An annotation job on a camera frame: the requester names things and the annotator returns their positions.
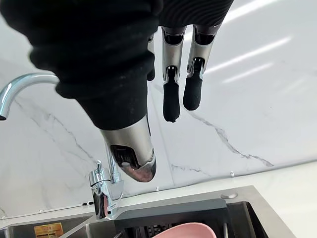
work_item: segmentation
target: robotic hand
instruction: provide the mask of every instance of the robotic hand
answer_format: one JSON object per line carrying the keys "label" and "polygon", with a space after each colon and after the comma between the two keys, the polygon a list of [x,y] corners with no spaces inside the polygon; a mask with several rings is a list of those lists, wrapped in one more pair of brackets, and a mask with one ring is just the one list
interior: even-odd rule
{"label": "robotic hand", "polygon": [[214,38],[232,2],[0,0],[0,11],[29,39],[32,63],[54,72],[60,80],[56,91],[76,99],[101,130],[118,165],[148,182],[156,172],[147,118],[147,80],[155,76],[153,34],[162,27],[163,115],[175,122],[186,26],[194,27],[183,103],[195,110]]}

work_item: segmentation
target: label sticker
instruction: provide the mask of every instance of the label sticker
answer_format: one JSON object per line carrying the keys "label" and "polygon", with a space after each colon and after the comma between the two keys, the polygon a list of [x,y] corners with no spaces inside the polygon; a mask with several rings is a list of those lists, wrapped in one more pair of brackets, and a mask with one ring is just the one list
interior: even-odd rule
{"label": "label sticker", "polygon": [[61,222],[34,227],[36,238],[57,238],[64,234]]}

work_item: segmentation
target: faucet handle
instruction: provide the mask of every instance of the faucet handle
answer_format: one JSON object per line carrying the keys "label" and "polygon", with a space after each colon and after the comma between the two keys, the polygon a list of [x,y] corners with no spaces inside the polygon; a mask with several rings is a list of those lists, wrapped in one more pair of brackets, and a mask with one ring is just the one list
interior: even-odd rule
{"label": "faucet handle", "polygon": [[100,174],[103,169],[103,165],[100,160],[97,160],[96,164],[97,164],[97,173]]}
{"label": "faucet handle", "polygon": [[95,185],[98,182],[110,180],[110,175],[108,169],[104,170],[102,167],[102,162],[100,160],[96,161],[97,168],[95,170],[92,170],[89,173],[89,182],[90,187]]}

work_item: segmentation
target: black fingertip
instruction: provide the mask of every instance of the black fingertip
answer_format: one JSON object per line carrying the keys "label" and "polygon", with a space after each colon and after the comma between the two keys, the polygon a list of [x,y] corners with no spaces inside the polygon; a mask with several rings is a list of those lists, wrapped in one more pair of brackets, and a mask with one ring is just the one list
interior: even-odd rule
{"label": "black fingertip", "polygon": [[164,84],[163,115],[166,121],[176,122],[179,114],[178,84],[170,80]]}
{"label": "black fingertip", "polygon": [[199,73],[194,73],[193,76],[186,79],[186,86],[183,98],[184,107],[193,111],[199,107],[202,95],[203,81],[199,77]]}
{"label": "black fingertip", "polygon": [[148,73],[148,81],[152,81],[155,78],[155,69],[152,69],[149,73]]}

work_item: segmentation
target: black fabric sleeve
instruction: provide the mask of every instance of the black fabric sleeve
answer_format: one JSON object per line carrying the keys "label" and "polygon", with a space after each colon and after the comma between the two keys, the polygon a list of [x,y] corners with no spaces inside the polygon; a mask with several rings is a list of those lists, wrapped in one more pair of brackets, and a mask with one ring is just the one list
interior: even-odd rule
{"label": "black fabric sleeve", "polygon": [[161,0],[0,1],[7,23],[32,44],[32,63],[54,72],[56,91],[76,99],[105,130],[147,113],[147,76],[154,70],[147,40],[161,8]]}

